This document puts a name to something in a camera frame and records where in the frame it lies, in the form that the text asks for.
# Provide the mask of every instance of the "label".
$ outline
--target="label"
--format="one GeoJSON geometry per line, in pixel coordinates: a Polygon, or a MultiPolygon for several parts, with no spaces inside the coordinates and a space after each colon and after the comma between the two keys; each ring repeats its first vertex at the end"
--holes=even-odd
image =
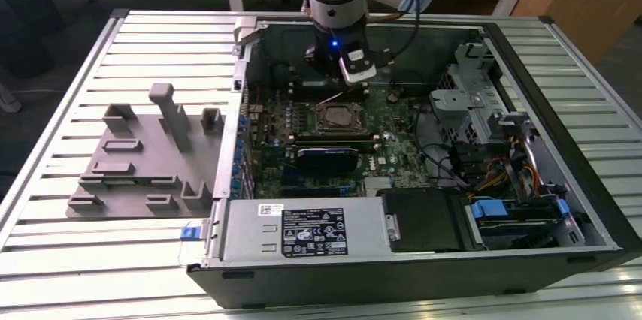
{"type": "Polygon", "coordinates": [[[259,204],[259,216],[280,216],[283,204],[259,204]]]}
{"type": "Polygon", "coordinates": [[[285,258],[348,255],[348,235],[343,209],[283,210],[285,258]]]}

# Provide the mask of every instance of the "aluminum extrusion table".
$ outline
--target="aluminum extrusion table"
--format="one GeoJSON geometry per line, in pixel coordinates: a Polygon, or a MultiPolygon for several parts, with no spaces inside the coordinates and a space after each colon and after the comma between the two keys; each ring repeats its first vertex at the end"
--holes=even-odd
{"type": "MultiPolygon", "coordinates": [[[[629,221],[642,230],[642,123],[556,26],[535,18],[426,18],[498,23],[629,221]]],[[[131,11],[109,19],[0,206],[3,318],[642,316],[642,260],[579,274],[534,294],[227,310],[185,274],[203,244],[181,243],[180,229],[196,219],[68,219],[67,198],[104,131],[100,119],[111,102],[131,102],[136,113],[155,113],[147,90],[163,81],[176,88],[176,103],[188,113],[211,106],[225,112],[235,22],[236,15],[225,12],[131,11]]]]}

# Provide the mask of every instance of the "black cable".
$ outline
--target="black cable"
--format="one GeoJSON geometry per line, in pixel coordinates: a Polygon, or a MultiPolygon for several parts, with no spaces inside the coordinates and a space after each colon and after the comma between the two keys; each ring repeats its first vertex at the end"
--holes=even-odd
{"type": "Polygon", "coordinates": [[[412,33],[410,34],[408,41],[403,44],[402,48],[392,54],[392,59],[399,57],[399,55],[408,49],[410,45],[414,42],[414,39],[418,37],[419,23],[422,21],[422,0],[414,0],[414,10],[415,10],[415,16],[414,16],[412,33]]]}
{"type": "Polygon", "coordinates": [[[418,115],[414,119],[414,142],[415,142],[415,145],[419,148],[419,152],[423,154],[423,157],[426,157],[428,159],[428,161],[432,162],[438,166],[439,169],[446,171],[446,173],[451,177],[450,179],[454,180],[458,183],[456,187],[460,187],[462,189],[468,190],[470,184],[466,182],[466,180],[462,177],[459,177],[458,174],[450,168],[447,168],[438,160],[435,160],[424,151],[424,148],[428,147],[428,146],[446,146],[447,147],[447,145],[444,145],[443,143],[428,143],[427,145],[422,145],[419,143],[418,123],[419,123],[419,115],[420,114],[422,114],[422,111],[418,111],[418,115]]]}

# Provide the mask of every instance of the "blue latch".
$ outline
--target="blue latch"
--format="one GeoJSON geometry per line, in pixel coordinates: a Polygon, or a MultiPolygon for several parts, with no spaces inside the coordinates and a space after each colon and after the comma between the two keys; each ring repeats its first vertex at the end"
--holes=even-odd
{"type": "Polygon", "coordinates": [[[200,241],[200,227],[185,226],[180,231],[181,241],[200,241]]]}
{"type": "Polygon", "coordinates": [[[470,209],[476,219],[491,216],[508,216],[502,200],[476,200],[475,203],[471,204],[470,209]]]}
{"type": "Polygon", "coordinates": [[[559,208],[559,212],[562,213],[562,216],[566,216],[568,213],[571,213],[571,209],[568,207],[566,200],[562,200],[560,198],[558,198],[558,208],[559,208]]]}

